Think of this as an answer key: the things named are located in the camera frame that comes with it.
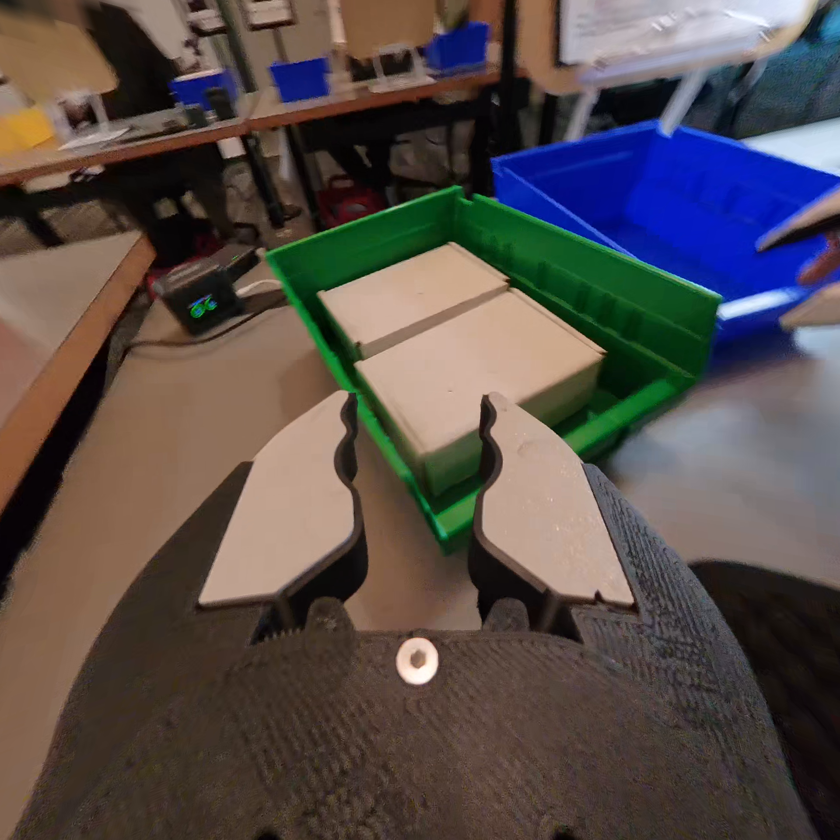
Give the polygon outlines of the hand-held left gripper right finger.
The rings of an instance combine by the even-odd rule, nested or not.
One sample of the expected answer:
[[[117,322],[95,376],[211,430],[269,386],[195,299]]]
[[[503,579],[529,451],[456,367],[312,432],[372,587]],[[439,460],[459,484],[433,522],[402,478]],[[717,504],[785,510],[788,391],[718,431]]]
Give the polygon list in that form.
[[[498,392],[480,402],[480,488],[468,573],[485,622],[503,600],[533,631],[569,631],[569,610],[635,613],[616,543],[580,457],[550,427]]]

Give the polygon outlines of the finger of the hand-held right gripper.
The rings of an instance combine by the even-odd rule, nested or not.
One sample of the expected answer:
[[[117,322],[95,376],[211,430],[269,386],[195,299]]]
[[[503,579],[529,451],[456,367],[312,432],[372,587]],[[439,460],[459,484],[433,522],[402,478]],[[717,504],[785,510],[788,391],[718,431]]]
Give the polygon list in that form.
[[[793,309],[779,317],[782,330],[839,325],[839,282],[831,283],[814,292]]]
[[[839,230],[839,191],[830,191],[807,204],[763,234],[755,243],[757,253]]]

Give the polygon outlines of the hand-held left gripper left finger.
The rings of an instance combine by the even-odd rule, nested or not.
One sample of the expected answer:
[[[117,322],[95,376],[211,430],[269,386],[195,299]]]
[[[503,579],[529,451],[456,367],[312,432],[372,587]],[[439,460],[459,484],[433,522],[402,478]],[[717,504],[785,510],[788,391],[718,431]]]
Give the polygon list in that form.
[[[355,441],[358,397],[337,391],[253,458],[197,604],[268,605],[280,626],[319,598],[347,602],[368,573]]]

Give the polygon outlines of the large blue plastic bin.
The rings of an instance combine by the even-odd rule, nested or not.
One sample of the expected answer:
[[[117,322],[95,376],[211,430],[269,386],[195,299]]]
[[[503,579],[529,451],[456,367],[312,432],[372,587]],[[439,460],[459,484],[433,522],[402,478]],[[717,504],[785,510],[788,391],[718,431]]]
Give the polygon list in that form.
[[[501,155],[500,203],[716,292],[720,342],[779,328],[814,286],[800,268],[823,236],[757,253],[756,241],[838,176],[694,129],[670,137],[657,122]]]

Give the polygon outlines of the green plastic bin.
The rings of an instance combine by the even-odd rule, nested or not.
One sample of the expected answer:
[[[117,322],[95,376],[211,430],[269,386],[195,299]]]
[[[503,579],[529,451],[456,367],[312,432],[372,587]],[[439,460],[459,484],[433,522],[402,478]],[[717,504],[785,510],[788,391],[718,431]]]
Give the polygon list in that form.
[[[370,387],[340,346],[317,297],[359,277],[456,242],[514,288],[606,351],[595,393],[553,425],[585,461],[611,454],[677,404],[704,375],[720,297],[631,256],[453,186],[268,252],[266,261],[338,387],[358,395],[359,419],[405,485],[440,550],[466,545],[478,493],[468,476],[432,497],[398,453]]]

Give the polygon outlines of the grey desk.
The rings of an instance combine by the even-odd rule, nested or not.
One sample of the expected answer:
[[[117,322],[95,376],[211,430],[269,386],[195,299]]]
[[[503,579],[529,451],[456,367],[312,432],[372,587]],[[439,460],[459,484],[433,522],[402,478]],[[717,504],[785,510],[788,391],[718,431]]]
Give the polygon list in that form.
[[[738,350],[601,468],[686,561],[838,586],[838,329]],[[290,307],[196,349],[125,358],[2,602],[2,838],[135,577],[234,467],[335,388]]]

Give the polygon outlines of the person's right hand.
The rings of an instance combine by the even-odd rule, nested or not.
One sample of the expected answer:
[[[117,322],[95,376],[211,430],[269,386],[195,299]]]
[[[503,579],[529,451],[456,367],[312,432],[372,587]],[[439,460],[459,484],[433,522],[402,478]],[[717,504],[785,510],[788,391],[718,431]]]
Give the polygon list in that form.
[[[825,281],[839,271],[839,234],[826,236],[825,248],[805,263],[797,274],[796,281],[804,287]]]

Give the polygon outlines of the black device with green display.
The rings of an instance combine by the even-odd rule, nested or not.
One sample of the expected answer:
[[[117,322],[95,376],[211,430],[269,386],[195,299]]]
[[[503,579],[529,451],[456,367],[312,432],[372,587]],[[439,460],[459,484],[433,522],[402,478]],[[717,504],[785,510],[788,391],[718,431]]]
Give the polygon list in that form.
[[[256,247],[226,245],[152,280],[150,291],[191,337],[199,337],[245,314],[235,284],[258,263]]]

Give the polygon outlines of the black textured pad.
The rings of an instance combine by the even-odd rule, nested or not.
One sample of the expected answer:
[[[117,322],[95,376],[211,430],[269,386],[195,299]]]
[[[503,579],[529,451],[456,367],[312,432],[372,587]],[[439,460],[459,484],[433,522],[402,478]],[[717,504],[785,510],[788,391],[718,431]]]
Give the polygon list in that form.
[[[839,838],[839,590],[723,560],[690,568],[738,640],[820,838]]]

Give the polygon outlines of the red tool case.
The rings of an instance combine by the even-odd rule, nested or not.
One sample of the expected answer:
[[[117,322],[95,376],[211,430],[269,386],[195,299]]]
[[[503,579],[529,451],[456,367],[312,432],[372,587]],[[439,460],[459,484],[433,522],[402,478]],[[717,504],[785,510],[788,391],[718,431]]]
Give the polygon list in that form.
[[[320,219],[325,228],[336,228],[388,208],[377,191],[346,174],[333,175],[316,193]]]

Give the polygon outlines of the wooden edged side table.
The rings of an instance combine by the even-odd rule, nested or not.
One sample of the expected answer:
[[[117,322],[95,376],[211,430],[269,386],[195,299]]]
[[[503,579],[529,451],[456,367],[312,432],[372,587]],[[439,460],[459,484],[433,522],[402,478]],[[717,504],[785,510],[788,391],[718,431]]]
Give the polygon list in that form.
[[[1,260],[1,509],[154,261],[129,232]]]

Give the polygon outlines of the small blue bin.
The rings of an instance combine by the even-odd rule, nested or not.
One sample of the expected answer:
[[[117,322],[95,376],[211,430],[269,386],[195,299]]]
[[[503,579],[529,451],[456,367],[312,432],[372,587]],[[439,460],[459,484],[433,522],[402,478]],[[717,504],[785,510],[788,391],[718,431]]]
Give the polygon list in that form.
[[[269,74],[283,103],[322,99],[331,92],[331,66],[327,56],[300,61],[276,60]]]
[[[467,24],[435,35],[425,48],[427,67],[439,75],[482,67],[487,63],[491,28],[486,22]]]
[[[176,77],[167,84],[174,100],[183,107],[200,106],[218,113],[218,102],[225,100],[223,109],[235,111],[239,99],[237,80],[228,68],[199,70]]]

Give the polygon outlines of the background wooden table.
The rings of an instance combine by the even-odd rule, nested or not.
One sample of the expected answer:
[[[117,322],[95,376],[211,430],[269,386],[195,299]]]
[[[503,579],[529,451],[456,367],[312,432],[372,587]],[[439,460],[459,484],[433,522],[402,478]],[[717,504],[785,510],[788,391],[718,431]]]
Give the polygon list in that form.
[[[145,126],[162,123],[162,114],[147,114],[138,119],[138,129],[129,130],[114,140],[98,141],[67,148],[56,140],[31,150],[2,154],[1,186],[20,185],[40,176],[74,172],[96,165],[134,161],[221,140],[242,137],[249,131],[249,116],[216,121],[199,129],[187,129],[161,136],[141,138]]]
[[[275,130],[289,125],[342,116],[348,113],[381,109],[396,104],[420,102],[453,91],[477,91],[501,80],[501,65],[494,64],[481,71],[460,73],[433,80],[418,87],[370,91],[364,86],[344,86],[322,98],[283,102],[276,91],[258,94],[255,106],[245,125],[250,132]]]

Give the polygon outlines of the white photo stand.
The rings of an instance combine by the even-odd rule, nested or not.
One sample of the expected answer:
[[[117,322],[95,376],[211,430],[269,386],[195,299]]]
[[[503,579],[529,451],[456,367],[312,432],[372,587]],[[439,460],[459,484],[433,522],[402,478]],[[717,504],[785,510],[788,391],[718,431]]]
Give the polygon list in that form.
[[[93,91],[67,91],[55,100],[56,129],[63,140],[104,134],[109,117],[102,95]]]
[[[367,83],[371,93],[385,93],[423,88],[434,84],[418,48],[409,45],[387,45],[371,59],[374,77]]]

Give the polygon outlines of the brown cardboard sheet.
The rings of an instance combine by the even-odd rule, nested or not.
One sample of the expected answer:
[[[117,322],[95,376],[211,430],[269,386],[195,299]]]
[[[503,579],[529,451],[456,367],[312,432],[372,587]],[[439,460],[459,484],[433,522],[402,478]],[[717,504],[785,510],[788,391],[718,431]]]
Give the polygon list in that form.
[[[108,93],[117,74],[88,33],[65,23],[2,17],[2,75],[34,102],[65,93]]]
[[[386,48],[425,47],[434,36],[435,1],[340,1],[345,50],[368,60]]]

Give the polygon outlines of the yellow box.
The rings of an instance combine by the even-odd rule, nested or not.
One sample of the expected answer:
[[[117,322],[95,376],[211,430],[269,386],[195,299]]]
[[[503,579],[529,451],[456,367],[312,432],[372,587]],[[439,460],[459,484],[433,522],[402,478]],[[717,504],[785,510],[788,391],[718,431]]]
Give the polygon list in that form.
[[[56,137],[49,115],[39,106],[1,115],[1,157],[31,151]]]

